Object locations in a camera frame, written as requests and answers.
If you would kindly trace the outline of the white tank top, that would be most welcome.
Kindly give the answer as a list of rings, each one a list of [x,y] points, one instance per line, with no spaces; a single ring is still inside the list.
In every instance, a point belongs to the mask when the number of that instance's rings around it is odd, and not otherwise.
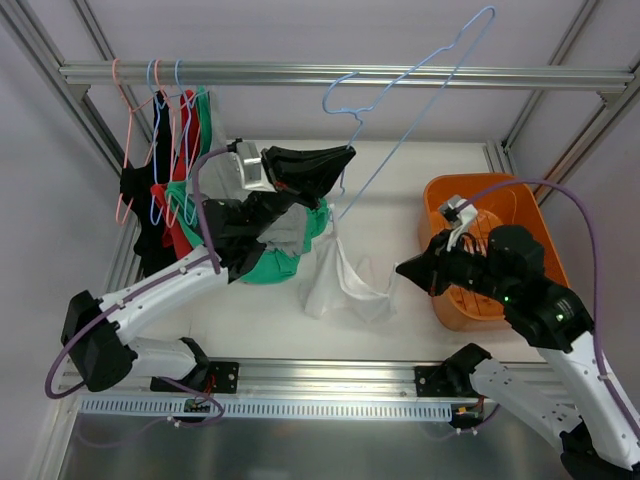
[[[390,274],[384,291],[376,290],[349,262],[333,204],[329,225],[330,232],[317,243],[314,274],[301,292],[303,311],[319,319],[332,311],[348,310],[369,324],[387,322],[396,313],[396,273]]]

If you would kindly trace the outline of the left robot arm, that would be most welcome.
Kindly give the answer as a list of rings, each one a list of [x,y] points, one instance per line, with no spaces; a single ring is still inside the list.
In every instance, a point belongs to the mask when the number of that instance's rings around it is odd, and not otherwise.
[[[232,153],[248,174],[244,200],[206,199],[199,185],[201,168]],[[192,189],[201,245],[172,265],[101,298],[84,290],[69,302],[61,342],[50,371],[70,359],[91,392],[108,390],[129,376],[149,377],[160,391],[197,392],[205,388],[210,362],[197,342],[141,337],[163,313],[198,295],[225,288],[254,269],[266,246],[260,236],[294,204],[316,210],[355,157],[350,145],[299,151],[251,142],[235,142],[199,157],[192,168]]]

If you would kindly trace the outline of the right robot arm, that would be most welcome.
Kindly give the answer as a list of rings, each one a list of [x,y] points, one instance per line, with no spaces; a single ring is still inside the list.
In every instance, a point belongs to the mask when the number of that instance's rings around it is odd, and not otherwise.
[[[501,304],[507,323],[546,360],[573,405],[546,397],[474,343],[447,358],[427,386],[497,402],[543,437],[574,479],[638,478],[639,436],[596,371],[595,322],[570,288],[546,276],[543,246],[520,225],[493,229],[485,253],[449,247],[450,235],[435,235],[397,274],[432,297],[456,286]]]

